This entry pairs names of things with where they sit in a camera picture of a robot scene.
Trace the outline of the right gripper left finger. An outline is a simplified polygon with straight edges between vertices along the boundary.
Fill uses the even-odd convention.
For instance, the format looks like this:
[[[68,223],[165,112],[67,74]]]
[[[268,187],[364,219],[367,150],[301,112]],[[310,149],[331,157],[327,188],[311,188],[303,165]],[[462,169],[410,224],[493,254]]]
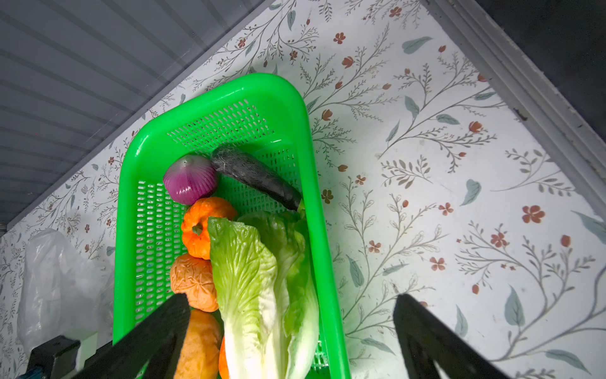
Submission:
[[[173,295],[77,378],[172,378],[189,325],[184,294]]]

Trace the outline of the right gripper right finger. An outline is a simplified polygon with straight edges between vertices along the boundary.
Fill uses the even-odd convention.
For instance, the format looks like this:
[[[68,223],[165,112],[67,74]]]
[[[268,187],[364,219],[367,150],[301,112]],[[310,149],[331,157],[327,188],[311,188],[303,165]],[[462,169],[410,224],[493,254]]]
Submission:
[[[410,378],[506,377],[411,295],[397,297],[393,322]]]

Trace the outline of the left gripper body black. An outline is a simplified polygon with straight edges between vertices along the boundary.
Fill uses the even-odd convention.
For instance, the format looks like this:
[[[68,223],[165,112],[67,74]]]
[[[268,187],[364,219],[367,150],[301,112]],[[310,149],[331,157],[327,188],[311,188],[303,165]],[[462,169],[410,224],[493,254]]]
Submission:
[[[32,350],[27,370],[17,378],[73,378],[112,346],[112,340],[98,346],[97,332],[75,331],[56,336]]]

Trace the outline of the toy potato yellow brown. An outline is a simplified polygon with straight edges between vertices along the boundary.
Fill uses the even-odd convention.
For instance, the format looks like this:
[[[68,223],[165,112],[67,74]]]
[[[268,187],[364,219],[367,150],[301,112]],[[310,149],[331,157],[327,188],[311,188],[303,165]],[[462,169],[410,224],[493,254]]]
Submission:
[[[215,379],[219,373],[219,349],[222,334],[216,318],[192,310],[174,379]]]

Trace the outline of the clear zip top bag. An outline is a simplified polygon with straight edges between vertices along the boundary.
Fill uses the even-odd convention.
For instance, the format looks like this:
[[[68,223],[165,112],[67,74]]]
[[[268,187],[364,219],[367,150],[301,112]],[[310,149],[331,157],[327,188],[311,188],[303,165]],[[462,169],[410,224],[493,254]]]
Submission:
[[[115,264],[87,258],[63,233],[46,229],[25,251],[17,335],[33,348],[71,332],[98,333],[97,346],[112,340]]]

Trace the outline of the toy orange carrot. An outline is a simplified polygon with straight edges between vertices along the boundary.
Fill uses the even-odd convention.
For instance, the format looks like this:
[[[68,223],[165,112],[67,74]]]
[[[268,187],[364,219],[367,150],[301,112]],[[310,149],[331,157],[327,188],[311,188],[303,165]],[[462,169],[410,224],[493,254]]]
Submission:
[[[222,344],[221,344],[220,350],[219,350],[218,368],[219,368],[219,376],[221,379],[230,378],[229,367],[227,364],[226,340],[225,339],[222,340]]]

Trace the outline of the toy orange walnut ball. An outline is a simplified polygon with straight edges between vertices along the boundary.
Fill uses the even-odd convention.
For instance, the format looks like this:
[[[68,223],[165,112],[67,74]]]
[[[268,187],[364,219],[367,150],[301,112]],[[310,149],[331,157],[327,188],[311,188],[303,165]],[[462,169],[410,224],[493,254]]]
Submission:
[[[219,309],[210,261],[189,254],[178,257],[170,269],[170,289],[185,294],[197,310],[213,313]]]

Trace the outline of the toy orange pumpkin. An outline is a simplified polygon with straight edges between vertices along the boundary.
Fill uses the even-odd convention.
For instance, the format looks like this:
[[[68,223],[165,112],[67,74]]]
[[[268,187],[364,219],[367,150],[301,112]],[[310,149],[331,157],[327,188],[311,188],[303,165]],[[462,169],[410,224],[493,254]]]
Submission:
[[[182,242],[189,255],[204,260],[210,259],[211,239],[208,233],[210,218],[233,220],[238,215],[230,202],[220,197],[198,200],[184,216],[181,224]]]

